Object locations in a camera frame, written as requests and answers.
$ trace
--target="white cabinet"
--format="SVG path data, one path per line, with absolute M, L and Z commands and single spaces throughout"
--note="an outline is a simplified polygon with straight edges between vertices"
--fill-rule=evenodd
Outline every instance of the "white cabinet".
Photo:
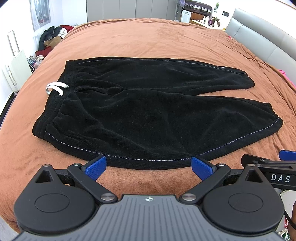
M 86 0 L 87 21 L 114 18 L 174 20 L 175 0 Z
M 191 12 L 184 10 L 182 11 L 181 22 L 182 23 L 189 23 L 191 18 Z

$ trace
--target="black pants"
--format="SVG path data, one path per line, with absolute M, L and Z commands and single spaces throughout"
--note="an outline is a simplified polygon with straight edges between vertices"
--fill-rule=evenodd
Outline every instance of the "black pants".
M 181 59 L 104 57 L 67 61 L 33 134 L 70 155 L 133 169 L 190 166 L 221 157 L 277 132 L 269 103 L 196 96 L 247 89 L 239 69 Z

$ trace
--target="metal screw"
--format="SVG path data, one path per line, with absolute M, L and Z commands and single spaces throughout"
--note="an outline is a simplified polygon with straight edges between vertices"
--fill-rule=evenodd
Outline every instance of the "metal screw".
M 196 196 L 192 193 L 185 193 L 182 195 L 182 199 L 185 201 L 194 201 L 196 199 Z
M 101 195 L 101 199 L 104 201 L 112 201 L 115 199 L 115 195 L 113 193 L 104 193 Z

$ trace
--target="window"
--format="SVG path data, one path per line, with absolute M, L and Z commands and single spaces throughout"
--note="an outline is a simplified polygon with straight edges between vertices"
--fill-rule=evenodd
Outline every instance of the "window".
M 51 22 L 49 0 L 29 0 L 33 29 L 36 31 Z

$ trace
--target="orange blanket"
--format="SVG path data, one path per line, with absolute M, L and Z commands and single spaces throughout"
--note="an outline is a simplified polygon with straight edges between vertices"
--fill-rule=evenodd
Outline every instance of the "orange blanket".
M 284 124 L 272 136 L 213 161 L 241 168 L 248 153 L 278 159 L 281 149 L 296 150 L 296 90 L 274 68 L 221 30 L 161 19 L 103 20 L 73 29 L 45 58 L 17 95 L 0 129 L 0 215 L 17 230 L 13 205 L 23 188 L 45 163 L 56 169 L 85 161 L 67 155 L 32 134 L 48 95 L 45 87 L 57 81 L 65 61 L 101 56 L 180 58 L 246 71 L 255 87 L 206 95 L 270 102 Z M 117 194 L 176 194 L 200 180 L 191 168 L 141 171 L 107 167 L 97 180 Z

